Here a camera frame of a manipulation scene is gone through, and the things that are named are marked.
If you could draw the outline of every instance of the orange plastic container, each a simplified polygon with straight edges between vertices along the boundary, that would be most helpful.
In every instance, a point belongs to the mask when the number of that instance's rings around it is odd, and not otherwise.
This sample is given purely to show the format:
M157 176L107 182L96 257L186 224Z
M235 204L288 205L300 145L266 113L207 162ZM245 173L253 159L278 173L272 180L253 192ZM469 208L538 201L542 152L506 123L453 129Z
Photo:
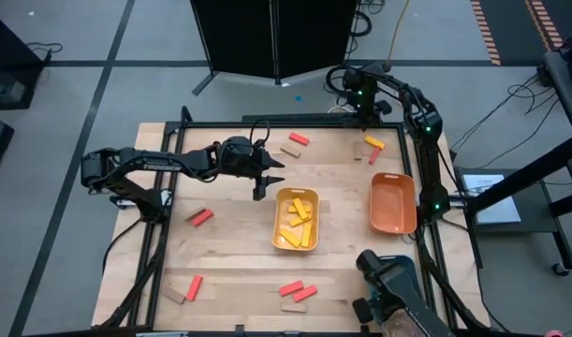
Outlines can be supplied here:
M417 229L415 183L409 176L377 173L371 180L371 228L390 234Z
M308 247L302 247L302 245L294 247L279 234L281 229L286 229L302 241L304 225L292 227L289 224L290 220L298 217L297 213L287 211L287 208L294 204L294 198L299 198L302 206L311 209L311 220L308 221L311 224L311 240ZM275 247L280 249L299 252L308 252L315 249L319 242L319 195L315 191L306 188L282 188L277 192L277 211L275 212L275 226L271 241Z

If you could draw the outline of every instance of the wooden tabletop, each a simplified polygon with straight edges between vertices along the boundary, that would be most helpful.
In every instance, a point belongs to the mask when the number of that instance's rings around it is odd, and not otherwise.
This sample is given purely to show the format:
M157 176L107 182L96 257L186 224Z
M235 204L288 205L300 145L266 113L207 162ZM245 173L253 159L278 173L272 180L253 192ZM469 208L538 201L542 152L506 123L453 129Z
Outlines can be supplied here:
M140 125L135 147L158 151L163 128L163 124ZM200 149L231 136L248 137L249 132L249 129L187 129L183 151ZM257 136L262 137L264 131L257 132ZM304 147L293 143L287 139L290 132L302 134L311 140L310 144ZM355 266L359 253L373 249L380 256L410 256L418 270L413 242L401 236L376 234L369 228L372 177L378 172L403 174L403 163L396 130L375 129L368 134L387 144L372 166L368 164L372 153L369 145L363 145L361 161L354 159L353 143L364 137L358 129L272 129L267 150L286 168L274 168L267 174L286 180L268 187L267 196L261 201L252 200L254 182L248 179L219 176L214 183L200 183L181 175L162 284L186 293L194 275L201 275L204 280L193 302L180 305L159 294L154 328L234 330L235 325L244 324L248 331L359 331L352 301L368 296L368 288ZM284 142L298 148L300 158L283 154L279 147ZM412 140L407 138L407 142L413 175L417 177ZM447 149L445 137L440 139L439 145ZM454 183L441 165L442 182L449 192L454 192ZM154 173L133 172L129 178L143 187L152 187ZM418 193L418 179L415 184ZM312 188L319 194L319 240L317 248L310 253L279 250L271 244L275 195L284 187ZM192 227L184 217L199 206L213 210L214 217L199 227ZM114 236L138 217L136 209L120 211ZM448 212L445 217L465 225L458 210ZM144 225L140 225L111 250L93 324L107 319L134 284L143 232ZM489 325L468 234L442 222L440 235L451 285L473 314ZM425 236L432 249L429 233ZM315 285L318 293L303 301L306 314L282 312L281 303L293 301L291 296L280 297L278 288L299 280L305 286ZM438 314L445 320L441 292L434 281L433 285ZM144 320L149 295L147 287L143 292L140 323ZM371 329L377 330L377 326L373 324Z

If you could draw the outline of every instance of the yellow block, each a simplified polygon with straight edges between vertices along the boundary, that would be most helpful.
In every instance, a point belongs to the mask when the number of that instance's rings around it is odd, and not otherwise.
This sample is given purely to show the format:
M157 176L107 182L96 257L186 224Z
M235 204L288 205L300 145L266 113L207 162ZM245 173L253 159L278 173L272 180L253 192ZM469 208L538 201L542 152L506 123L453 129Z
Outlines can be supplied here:
M307 212L311 212L311 206L304 206L304 210ZM296 207L290 206L287 208L287 212L298 212L298 211L296 211Z
M306 219L308 217L308 213L304 210L302 202L299 198L294 199L294 207L296 207L296 211L298 211L298 215L301 217L301 219Z
M302 220L299 217L297 217L296 219L292 219L289 221L289 225L292 227L296 227L297 225L303 224L307 221L311 220L311 217L307 217L306 219Z
M304 232L302 233L302 247L308 247L311 242L311 227L313 224L304 224Z
M379 139L374 139L371 136L366 136L364 138L364 141L368 142L369 144L371 144L374 147L378 147L379 149L383 150L384 147L386 147L386 144L379 140Z
M287 229L280 229L279 234L284 237L288 242L290 242L294 247L298 248L301 245L301 241L294 236L289 230Z

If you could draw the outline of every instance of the red block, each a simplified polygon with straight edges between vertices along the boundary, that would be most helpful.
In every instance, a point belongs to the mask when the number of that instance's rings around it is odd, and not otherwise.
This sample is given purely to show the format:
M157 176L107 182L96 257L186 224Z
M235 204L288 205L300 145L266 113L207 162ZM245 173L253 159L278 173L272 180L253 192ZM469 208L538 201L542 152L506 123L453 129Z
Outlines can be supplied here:
M188 294L185 296L186 300L194 301L196 299L196 294L198 294L198 289L200 288L201 283L202 283L202 276L199 275L194 276L194 280L192 280L192 284L190 285Z
M310 141L307 138L305 138L301 135L295 134L295 133L289 134L289 138L294 140L294 141L297 141L298 143L305 145L305 146L308 145L308 143Z
M373 154L371 154L371 159L369 159L369 165L372 165L375 162L375 159L377 159L377 156L379 155L380 152L381 149L376 147L375 150L373 151Z
M298 291L304 288L302 281L296 281L291 285L282 286L279 288L279 294L283 297L285 295L289 295L294 291Z
M316 294L316 286L309 286L303 291L294 294L294 301L298 303L299 301L304 300L309 296L313 296L314 294Z
M201 214L197 215L194 219L190 220L190 223L192 223L192 225L194 225L194 227L197 227L200 224L202 224L203 222L209 220L209 218L211 216L213 216L213 211L205 210Z

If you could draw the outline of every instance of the small wooden block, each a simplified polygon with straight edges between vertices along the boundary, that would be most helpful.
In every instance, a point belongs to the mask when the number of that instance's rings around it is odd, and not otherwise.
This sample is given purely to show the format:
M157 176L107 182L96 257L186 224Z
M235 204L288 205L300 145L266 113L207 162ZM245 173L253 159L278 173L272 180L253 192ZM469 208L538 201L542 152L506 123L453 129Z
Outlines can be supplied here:
M161 293L163 294L163 296L165 296L166 298L173 300L174 302L178 303L178 304L183 304L183 300L185 300L185 295L182 294L181 292L173 289L170 286L163 286L163 290L161 291Z
M190 221L192 220L195 216L199 215L200 213L204 212L204 210L206 210L206 208L204 206L200 206L197 207L196 209L194 209L192 212L188 212L185 215L185 221Z
M308 217L308 213L304 210L304 206L302 206L302 201L299 198L294 199L294 207L296 207L296 211L298 215L301 217L302 220L306 220Z
M290 242L294 247L298 248L301 245L300 239L298 239L294 234L292 234L287 229L281 229L279 234L284 237L288 242Z
M213 211L205 210L204 212L197 215L194 219L190 220L190 223L192 223L192 225L194 225L194 227L198 227L203 222L209 220L209 218L212 216L213 216Z
M304 224L304 232L302 233L302 247L308 247L311 242L311 229L313 228L313 224L306 223Z
M352 144L353 151L354 151L354 160L361 160L362 159L362 143L359 141L355 141Z
M302 281L296 281L291 285L280 287L279 288L279 295L281 295L283 297L285 295L289 295L293 292L296 292L296 291L302 290L302 289L304 289L304 285L302 284Z
M310 141L307 138L305 138L299 134L295 134L295 133L289 134L289 138L300 143L300 144L302 144L302 145L304 145L304 146L308 145L308 143Z
M376 147L375 150L373 151L373 154L371 154L371 159L369 159L369 165L374 164L375 159L377 159L377 156L379 155L380 152L381 149Z
M307 212L311 212L311 206L304 206L304 210L307 211ZM298 212L298 211L296 211L296 207L294 207L294 206L289 206L289 207L287 208L287 212Z
M296 294L294 294L294 301L298 303L299 301L304 300L307 297L313 296L314 294L316 294L316 286L309 286L303 291L299 291Z
M287 145L287 144L282 144L282 146L279 148L281 151L285 152L286 154L289 154L295 158L298 158L299 156L301 156L301 152L294 149L293 147Z
M299 217L297 217L297 218L295 218L295 219L290 220L290 221L289 221L289 225L292 226L292 227L296 227L297 225L302 225L302 224L304 224L305 222L307 222L307 221L309 221L309 220L311 220L311 217L310 217L310 216L307 217L307 218L304 219L304 220L302 220L302 219L300 219Z
M369 144L371 144L374 147L378 147L379 149L383 150L384 147L386 147L386 144L379 140L379 139L375 139L371 136L366 136L364 138L364 141L368 142Z
M198 294L198 289L200 288L201 283L202 276L194 276L194 280L192 280L192 284L190 284L190 289L188 290L188 295L185 297L187 300L194 301L196 299L196 294Z
M282 311L287 313L306 314L306 304L282 303Z

